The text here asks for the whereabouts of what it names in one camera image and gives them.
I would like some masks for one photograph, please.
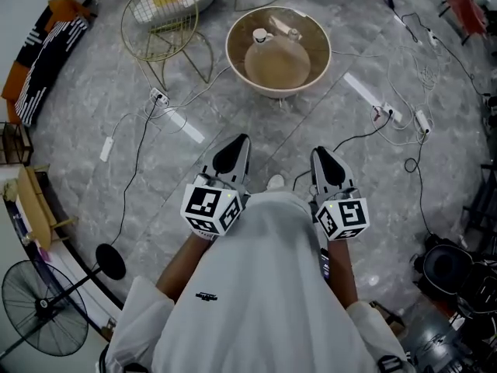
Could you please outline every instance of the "red chair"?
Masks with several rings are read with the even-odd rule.
[[[466,38],[462,44],[466,43],[473,33],[486,34],[485,14],[483,10],[473,2],[473,0],[445,0],[449,6],[438,16],[442,16],[448,9],[452,9],[457,19],[466,31]]]

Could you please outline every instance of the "black striped cushion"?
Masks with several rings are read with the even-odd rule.
[[[88,23],[81,18],[71,22],[56,22],[43,41],[16,102],[16,112],[25,126],[30,126],[35,112],[43,105],[47,93],[55,83],[62,66],[69,57]]]

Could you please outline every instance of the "black logo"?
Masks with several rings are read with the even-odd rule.
[[[321,226],[325,230],[325,234],[328,237],[333,235],[333,232],[335,232],[338,228],[333,221],[332,215],[329,214],[329,211],[325,208],[323,208],[321,213],[319,213],[318,220],[321,222]]]
[[[186,206],[186,213],[213,217],[216,211],[217,202],[221,196],[220,190],[211,190],[207,188],[195,188],[192,197]]]
[[[219,235],[219,231],[217,230],[216,225],[214,225],[213,222],[199,220],[198,218],[191,218],[191,217],[186,217],[186,219],[192,225],[192,227],[198,229],[199,231],[204,231],[204,232],[214,233],[215,235]]]
[[[226,211],[219,217],[223,230],[226,231],[230,227],[231,223],[235,218],[237,218],[239,213],[240,206],[238,205],[238,199],[235,198],[230,203]]]
[[[363,208],[359,201],[339,202],[339,206],[343,226],[349,227],[352,225],[366,224]]]
[[[356,229],[346,229],[345,231],[342,231],[340,235],[338,235],[336,238],[337,239],[348,239],[348,238],[355,238],[360,234],[360,232],[364,228],[356,228]]]
[[[217,296],[216,295],[210,295],[209,293],[197,293],[195,297],[202,298],[205,302],[209,301],[216,301]]]

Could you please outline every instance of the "black cable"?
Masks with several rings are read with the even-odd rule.
[[[305,176],[306,174],[310,173],[311,170],[308,170],[306,172],[303,172],[302,174],[299,174],[298,176],[295,177],[295,180],[294,180],[294,186],[292,186],[292,190],[295,190],[295,186],[297,185],[297,180],[299,178],[301,178],[302,176]]]
[[[418,43],[418,38],[415,36],[415,34],[412,32],[411,28],[404,22],[404,18],[406,16],[416,16],[416,18],[418,19],[419,21],[419,25],[421,25],[422,28],[430,31],[431,29],[428,27],[428,26],[425,26],[422,24],[421,22],[421,18],[419,17],[418,13],[417,12],[411,12],[410,14],[404,14],[403,16],[399,16],[396,11],[395,11],[395,8],[393,6],[390,7],[391,10],[394,12],[394,14],[396,16],[398,16],[401,20],[401,22],[405,25],[405,28],[407,29],[407,31],[411,34],[412,36],[412,39],[414,40],[415,43]],[[447,52],[452,55],[454,58],[456,58],[456,61],[459,62],[459,65],[463,68],[463,71],[464,73],[466,73],[466,76],[470,79],[471,81],[471,85],[473,86],[473,89],[475,90],[475,92],[479,95],[479,96],[486,96],[486,97],[490,97],[491,94],[489,94],[488,92],[479,92],[478,89],[476,88],[476,86],[474,85],[474,75],[472,73],[469,73],[466,68],[464,67],[463,63],[461,62],[461,60],[456,57],[456,54],[454,54],[451,50],[449,50],[449,48],[445,45],[445,43],[439,39],[438,37],[436,36],[433,36],[434,39],[438,40],[440,42],[440,44],[442,44],[443,48],[445,48],[447,50]]]
[[[119,231],[116,235],[116,237],[114,238],[114,240],[110,243],[110,245],[112,246],[116,240],[118,240],[118,238],[120,237],[121,235],[121,232],[123,231],[123,223],[124,223],[124,217],[126,216],[126,192],[128,190],[128,188],[131,186],[133,180],[134,180],[134,177],[137,176],[137,171],[138,171],[138,160],[140,159],[140,150],[141,150],[141,146],[143,144],[143,140],[145,139],[145,135],[147,134],[147,126],[148,126],[148,122],[150,121],[150,118],[151,116],[154,114],[154,110],[155,110],[155,107],[157,106],[157,101],[159,99],[160,96],[157,96],[157,98],[155,99],[154,101],[154,107],[152,108],[151,112],[148,114],[147,116],[147,120],[145,121],[145,129],[143,130],[143,134],[141,135],[141,140],[140,140],[140,144],[138,144],[138,150],[137,150],[137,159],[136,159],[136,162],[134,163],[134,172],[133,172],[133,176],[131,177],[131,180],[129,183],[127,183],[126,185],[126,188],[124,188],[124,192],[123,192],[123,215],[121,217],[121,223],[119,225]],[[95,265],[93,265],[92,269],[91,270],[94,270],[95,267],[96,267],[97,263],[95,263]]]
[[[379,126],[379,128],[377,128],[375,131],[372,131],[372,132],[370,132],[370,133],[368,133],[368,134],[354,135],[354,136],[352,136],[352,137],[350,137],[350,138],[347,138],[347,139],[343,140],[342,142],[340,142],[340,143],[336,146],[336,148],[335,148],[335,149],[333,149],[333,151],[334,151],[334,152],[336,152],[336,150],[337,150],[338,148],[340,148],[343,144],[345,144],[347,141],[353,140],[354,138],[365,138],[365,137],[369,137],[370,135],[373,135],[373,134],[377,133],[379,130],[381,130],[383,127],[385,127],[385,126],[388,124],[388,122],[390,121],[390,118],[391,118],[391,115],[392,115],[392,114],[393,114],[393,111],[390,111],[390,112],[389,112],[389,114],[388,114],[388,119],[387,119],[387,121],[386,121],[386,122],[384,122],[384,124],[382,124],[381,126]],[[292,187],[292,190],[295,190],[295,186],[297,185],[297,180],[298,180],[299,178],[301,178],[302,176],[305,176],[306,174],[310,173],[310,172],[311,172],[311,170],[308,170],[308,171],[306,171],[306,172],[304,172],[304,173],[299,174],[298,176],[296,176],[296,177],[295,177],[295,180],[294,180],[294,186]]]
[[[418,160],[416,161],[414,158],[408,158],[408,159],[406,159],[405,162],[404,162],[404,170],[406,172],[408,172],[408,173],[413,173],[416,170],[418,170],[419,184],[421,185],[421,192],[419,192],[419,210],[421,210],[422,220],[425,223],[426,231],[428,231],[428,233],[430,235],[432,235],[433,232],[431,232],[429,230],[428,224],[426,224],[425,213],[422,210],[422,177],[421,177],[421,170],[419,169],[419,161],[421,160],[421,149],[422,149],[423,144],[425,143],[425,137],[426,137],[426,133],[422,136],[421,145],[419,146]],[[407,165],[408,165],[408,162],[410,162],[411,160],[414,162],[414,167],[412,167],[412,169],[408,169]]]
[[[407,23],[405,23],[403,21],[403,19],[400,17],[399,14],[397,14],[397,12],[395,11],[395,8],[393,5],[390,6],[391,10],[394,12],[394,14],[401,20],[401,22],[404,24],[404,27],[407,29],[407,31],[411,34],[411,37],[412,37],[412,40],[415,42],[415,43],[418,43],[418,38],[416,37],[416,35],[414,34],[414,32],[411,30],[411,28],[409,27],[409,25]]]
[[[404,18],[406,16],[416,16],[416,18],[418,19],[418,22],[419,22],[419,25],[421,25],[422,28],[425,28],[426,30],[430,31],[431,29],[428,27],[428,26],[424,26],[421,22],[421,18],[419,18],[419,15],[417,12],[411,12],[410,14],[404,14],[403,16],[401,16],[401,21],[405,24],[404,22]]]
[[[365,137],[369,137],[370,135],[373,135],[373,134],[376,134],[379,130],[381,130],[383,127],[385,127],[388,122],[390,121],[390,118],[391,118],[391,115],[393,114],[394,112],[391,110],[389,113],[388,113],[388,119],[386,122],[384,122],[381,126],[379,126],[379,128],[377,128],[375,131],[372,131],[368,134],[362,134],[362,135],[354,135],[353,137],[350,137],[350,138],[347,138],[346,140],[343,140],[342,142],[340,142],[337,147],[335,149],[333,149],[334,152],[336,152],[336,150],[338,148],[340,148],[343,144],[345,144],[347,141],[350,141],[350,140],[353,140],[354,138],[365,138]]]
[[[433,36],[434,39],[437,39],[440,44],[442,44],[443,48],[445,48],[447,50],[447,52],[452,55],[454,58],[456,58],[456,61],[459,62],[459,65],[463,68],[463,71],[464,73],[466,73],[466,76],[471,80],[471,85],[473,86],[473,89],[475,90],[475,92],[479,95],[479,96],[490,96],[490,94],[488,92],[479,92],[476,88],[476,86],[474,85],[474,75],[472,73],[469,73],[466,68],[464,67],[463,63],[461,62],[461,60],[456,57],[456,54],[454,54],[451,50],[449,50],[447,48],[447,46],[443,43],[443,41],[441,39],[439,39],[438,37],[436,36]]]

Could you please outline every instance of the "person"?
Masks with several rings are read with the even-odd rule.
[[[309,206],[282,185],[273,177],[270,192],[252,195],[227,235],[192,234],[155,286],[135,278],[107,371],[368,373],[392,371],[379,368],[392,356],[395,371],[415,371],[359,301],[345,240],[328,242],[325,281]]]

